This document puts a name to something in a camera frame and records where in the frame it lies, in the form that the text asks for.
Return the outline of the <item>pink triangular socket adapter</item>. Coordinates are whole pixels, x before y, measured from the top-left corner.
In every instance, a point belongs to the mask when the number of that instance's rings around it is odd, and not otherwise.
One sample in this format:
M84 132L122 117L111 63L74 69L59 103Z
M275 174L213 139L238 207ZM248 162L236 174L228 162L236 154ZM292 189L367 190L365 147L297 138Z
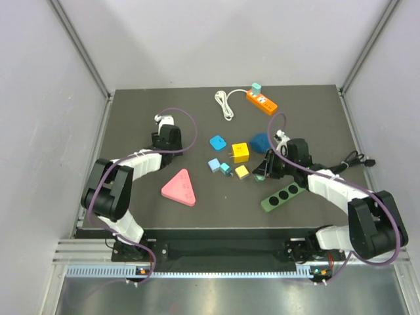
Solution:
M162 187L161 195L167 199L193 207L196 204L196 197L188 170L181 169Z

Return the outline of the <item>yellow cube plug adapter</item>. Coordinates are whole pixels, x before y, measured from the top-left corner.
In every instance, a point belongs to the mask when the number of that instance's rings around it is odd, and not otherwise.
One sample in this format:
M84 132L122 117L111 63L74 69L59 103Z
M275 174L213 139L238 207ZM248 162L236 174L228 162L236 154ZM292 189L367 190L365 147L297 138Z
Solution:
M234 163L246 163L249 161L249 156L249 148L246 142L235 143L231 146L230 157Z

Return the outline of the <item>teal plug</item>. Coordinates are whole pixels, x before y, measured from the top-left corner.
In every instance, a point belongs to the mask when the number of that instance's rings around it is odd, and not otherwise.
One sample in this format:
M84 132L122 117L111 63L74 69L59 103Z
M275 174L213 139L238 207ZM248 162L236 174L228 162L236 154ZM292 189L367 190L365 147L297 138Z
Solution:
M227 163L222 163L220 165L220 171L226 177L232 176L232 168Z

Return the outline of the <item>yellow plug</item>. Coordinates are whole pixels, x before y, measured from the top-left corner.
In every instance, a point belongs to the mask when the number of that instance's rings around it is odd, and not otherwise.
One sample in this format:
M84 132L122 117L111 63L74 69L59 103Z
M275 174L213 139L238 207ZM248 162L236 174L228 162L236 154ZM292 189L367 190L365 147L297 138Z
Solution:
M247 170L246 166L240 165L239 167L235 168L235 174L240 180L242 180L249 176L249 171Z

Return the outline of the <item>orange power strip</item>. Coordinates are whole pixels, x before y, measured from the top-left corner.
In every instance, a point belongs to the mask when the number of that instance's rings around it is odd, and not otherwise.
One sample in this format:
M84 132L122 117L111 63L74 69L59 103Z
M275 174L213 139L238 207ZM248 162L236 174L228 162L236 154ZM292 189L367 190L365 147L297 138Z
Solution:
M246 93L246 99L265 114L272 116L277 112L278 105L263 94L254 94L252 90Z

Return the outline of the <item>teal charger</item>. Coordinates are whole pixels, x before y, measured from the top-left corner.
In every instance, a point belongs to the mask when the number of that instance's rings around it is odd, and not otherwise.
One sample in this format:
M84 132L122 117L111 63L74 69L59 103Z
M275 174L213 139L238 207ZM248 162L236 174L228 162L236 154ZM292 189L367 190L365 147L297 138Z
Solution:
M258 84L258 83L256 83L256 82L254 82L254 83L252 83L252 85L251 85L251 92L254 94L254 95L260 95L261 94L261 85L260 84Z

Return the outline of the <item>blue rounded plug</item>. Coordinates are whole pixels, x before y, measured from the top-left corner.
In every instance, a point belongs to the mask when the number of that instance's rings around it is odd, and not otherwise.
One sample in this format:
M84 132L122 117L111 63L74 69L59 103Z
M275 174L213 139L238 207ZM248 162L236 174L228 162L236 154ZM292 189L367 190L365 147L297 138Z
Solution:
M211 147L217 152L220 152L221 150L225 149L227 145L225 139L223 139L220 135L212 137L209 140L209 143Z

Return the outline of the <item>green power strip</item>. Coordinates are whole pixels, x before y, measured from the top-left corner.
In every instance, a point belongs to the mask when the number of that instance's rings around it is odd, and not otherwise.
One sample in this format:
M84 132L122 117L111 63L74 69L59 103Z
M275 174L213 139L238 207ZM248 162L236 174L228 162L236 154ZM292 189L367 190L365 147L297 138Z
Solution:
M304 191L304 188L301 188L298 184L293 182L287 185L286 187L282 188L278 192L270 195L266 199L262 200L260 206L263 211L269 213L285 205L288 201L297 197L299 194L302 194Z

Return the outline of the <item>light blue plug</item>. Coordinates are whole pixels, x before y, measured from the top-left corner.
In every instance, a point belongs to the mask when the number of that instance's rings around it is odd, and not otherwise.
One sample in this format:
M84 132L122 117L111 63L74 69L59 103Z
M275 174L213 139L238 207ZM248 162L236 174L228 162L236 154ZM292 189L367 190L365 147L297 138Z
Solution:
M212 159L212 160L210 160L210 161L208 161L208 166L209 166L209 168L210 168L210 170L213 172L213 173L215 173L215 172L217 172L217 171L219 171L219 169L220 169L220 167L221 167L221 164L220 164L220 162L219 162L219 160L217 159L217 158L214 158L214 159Z

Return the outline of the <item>mint green charger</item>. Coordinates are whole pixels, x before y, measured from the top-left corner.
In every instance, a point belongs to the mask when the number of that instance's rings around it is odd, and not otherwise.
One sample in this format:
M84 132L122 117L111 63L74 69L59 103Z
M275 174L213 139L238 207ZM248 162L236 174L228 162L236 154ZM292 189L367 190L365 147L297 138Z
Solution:
M265 179L265 177L264 176L261 176L261 175L254 175L254 179L257 182L262 182Z

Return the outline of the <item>blue cube plug adapter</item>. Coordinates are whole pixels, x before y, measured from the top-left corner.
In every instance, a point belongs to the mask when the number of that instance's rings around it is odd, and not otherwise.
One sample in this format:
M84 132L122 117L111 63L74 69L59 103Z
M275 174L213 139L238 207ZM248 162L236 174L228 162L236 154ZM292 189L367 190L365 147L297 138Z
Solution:
M270 148L268 141L268 135L266 133L256 134L250 141L249 145L252 151L258 154L265 154L266 151Z

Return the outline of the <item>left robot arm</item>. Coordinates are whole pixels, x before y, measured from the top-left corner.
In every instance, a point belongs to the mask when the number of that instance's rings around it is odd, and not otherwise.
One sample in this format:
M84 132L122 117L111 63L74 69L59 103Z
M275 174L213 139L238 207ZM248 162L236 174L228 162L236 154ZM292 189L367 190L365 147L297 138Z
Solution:
M180 128L161 123L152 133L152 145L131 157L120 160L98 159L95 161L81 197L84 209L92 207L96 215L113 230L116 249L134 260L144 259L149 245L142 240L144 229L129 211L133 182L144 175L160 171L173 158L182 155Z

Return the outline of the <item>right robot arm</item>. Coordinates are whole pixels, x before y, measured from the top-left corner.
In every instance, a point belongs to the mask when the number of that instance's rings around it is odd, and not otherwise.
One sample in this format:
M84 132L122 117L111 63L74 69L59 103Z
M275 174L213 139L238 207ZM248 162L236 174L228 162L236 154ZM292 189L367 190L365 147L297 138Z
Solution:
M270 179L291 176L299 188L323 197L347 215L347 225L321 227L310 237L306 252L313 259L324 258L330 250L343 250L368 260L408 244L392 194L351 184L331 169L315 164L302 138L279 136L277 148L266 152L253 174Z

